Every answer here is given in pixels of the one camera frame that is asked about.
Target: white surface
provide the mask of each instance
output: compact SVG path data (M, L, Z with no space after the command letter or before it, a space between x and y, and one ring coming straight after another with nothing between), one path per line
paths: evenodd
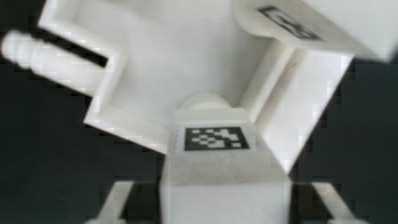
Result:
M124 224L126 221L121 219L124 210L124 204L133 188L131 181L119 181L114 183L103 208L98 214L98 218L89 220L85 224Z
M297 22L322 40L302 40L291 35L258 11L270 6L281 10L274 17L284 28L295 30ZM394 0L235 0L236 19L249 33L300 48L354 53L386 62L398 49L396 10Z
M352 56L322 51L295 51L256 120L259 135L290 171Z
M268 41L235 24L229 4L83 0L76 23L130 49L112 105L163 127L195 93L240 102Z
M251 126L247 114L236 110L178 111L160 185L163 224L288 223L291 183L261 138L249 150L185 151L178 144L187 127Z
M336 192L332 184L314 182L313 187L327 206L327 210L332 214L332 218L346 220L355 219L355 215L352 214L350 208L345 204L343 198L339 197L339 193Z
M302 0L302 2L338 24L377 57L389 61L398 50L398 1Z
M350 56L295 53L279 41L252 38L233 22L229 6L226 0L48 0L39 26L108 58L85 123L167 153L174 107L195 92L219 92L245 108L290 171Z
M103 68L57 46L12 31L2 41L4 57L78 92L94 95Z

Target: dark gap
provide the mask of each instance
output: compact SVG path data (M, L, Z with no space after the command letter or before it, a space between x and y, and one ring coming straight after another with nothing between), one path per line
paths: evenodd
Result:
M332 215L311 183L295 183L291 187L290 224L327 224L330 219Z
M34 38L41 39L46 43L52 43L59 48L71 52L78 57L91 61L101 67L107 67L108 59L91 50L87 50L80 45L71 43L64 38L52 34L43 29L30 29L30 35Z
M131 223L160 223L158 183L135 183L121 218Z

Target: black background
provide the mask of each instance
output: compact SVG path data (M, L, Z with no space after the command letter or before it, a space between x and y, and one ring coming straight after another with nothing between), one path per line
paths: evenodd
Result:
M36 32L44 0L0 1L0 32ZM338 185L355 215L398 221L398 58L354 61L291 171ZM83 126L91 99L0 59L0 223L80 224L115 180L155 182L163 156Z

